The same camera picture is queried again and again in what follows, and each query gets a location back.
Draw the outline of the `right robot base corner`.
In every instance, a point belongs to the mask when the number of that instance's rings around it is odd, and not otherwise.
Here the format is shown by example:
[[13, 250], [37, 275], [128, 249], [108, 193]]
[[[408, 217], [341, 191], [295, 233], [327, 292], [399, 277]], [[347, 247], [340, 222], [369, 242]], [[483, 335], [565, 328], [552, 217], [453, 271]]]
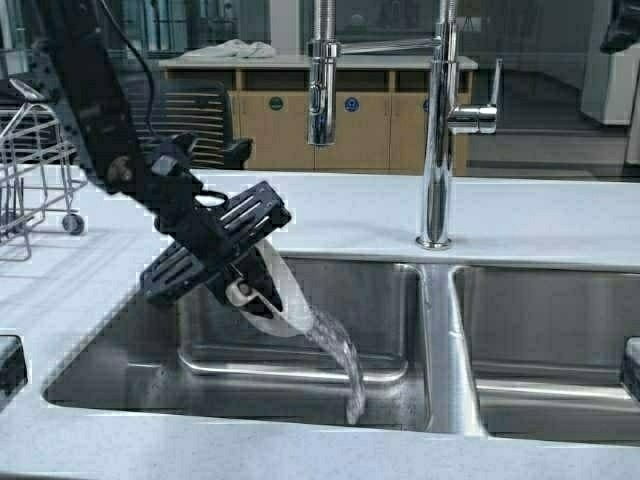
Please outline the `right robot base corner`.
[[636, 401], [640, 400], [639, 341], [639, 337], [627, 339], [621, 365], [621, 382]]

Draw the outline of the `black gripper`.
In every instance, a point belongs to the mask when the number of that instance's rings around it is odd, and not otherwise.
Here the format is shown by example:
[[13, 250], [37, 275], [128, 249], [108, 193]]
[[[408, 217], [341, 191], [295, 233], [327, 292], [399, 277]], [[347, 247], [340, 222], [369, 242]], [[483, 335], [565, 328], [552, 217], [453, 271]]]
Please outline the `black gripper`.
[[[189, 208], [171, 220], [158, 215], [155, 227], [173, 243], [140, 275], [146, 300], [171, 305], [204, 285], [221, 305], [246, 314], [260, 314], [260, 302], [250, 299], [254, 290], [282, 310], [282, 299], [256, 245], [291, 219], [266, 181], [216, 206], [193, 198]], [[229, 299], [230, 287], [239, 293], [238, 302]]]

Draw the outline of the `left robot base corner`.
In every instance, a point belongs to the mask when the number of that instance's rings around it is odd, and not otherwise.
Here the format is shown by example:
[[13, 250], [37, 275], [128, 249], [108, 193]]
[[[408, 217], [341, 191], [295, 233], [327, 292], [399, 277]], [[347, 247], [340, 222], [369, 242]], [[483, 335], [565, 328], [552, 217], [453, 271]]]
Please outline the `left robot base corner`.
[[1, 410], [28, 383], [23, 344], [18, 336], [1, 336]]

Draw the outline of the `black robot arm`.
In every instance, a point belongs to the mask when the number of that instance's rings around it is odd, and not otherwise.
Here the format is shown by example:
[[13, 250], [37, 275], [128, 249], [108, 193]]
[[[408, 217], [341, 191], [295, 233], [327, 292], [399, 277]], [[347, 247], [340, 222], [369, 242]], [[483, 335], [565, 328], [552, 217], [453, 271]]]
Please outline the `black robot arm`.
[[41, 80], [80, 153], [86, 178], [151, 212], [172, 238], [140, 275], [149, 302], [170, 305], [199, 286], [222, 304], [275, 320], [284, 299], [266, 239], [291, 219], [261, 181], [235, 196], [207, 189], [190, 169], [196, 138], [163, 140], [150, 153], [134, 129], [130, 104], [104, 44], [94, 1], [36, 1], [36, 43], [47, 64]]

